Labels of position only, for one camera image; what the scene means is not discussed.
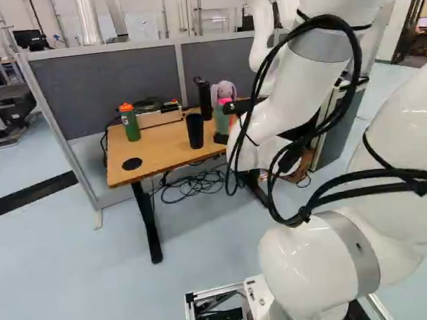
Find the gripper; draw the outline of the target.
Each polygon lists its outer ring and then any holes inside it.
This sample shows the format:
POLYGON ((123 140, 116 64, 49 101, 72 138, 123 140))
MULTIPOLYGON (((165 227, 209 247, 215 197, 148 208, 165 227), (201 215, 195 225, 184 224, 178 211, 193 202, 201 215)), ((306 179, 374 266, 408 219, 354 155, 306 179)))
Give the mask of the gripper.
MULTIPOLYGON (((244 98, 237 101, 229 101, 223 105, 222 112, 225 115, 244 114, 245 112, 250 111, 254 106, 257 106, 266 99, 267 97, 265 96, 258 97, 254 103, 252 103, 251 99, 249 98, 244 98)), ((216 144, 227 144, 228 137, 229 134, 224 134, 220 131, 216 131, 213 135, 213 140, 216 144)))

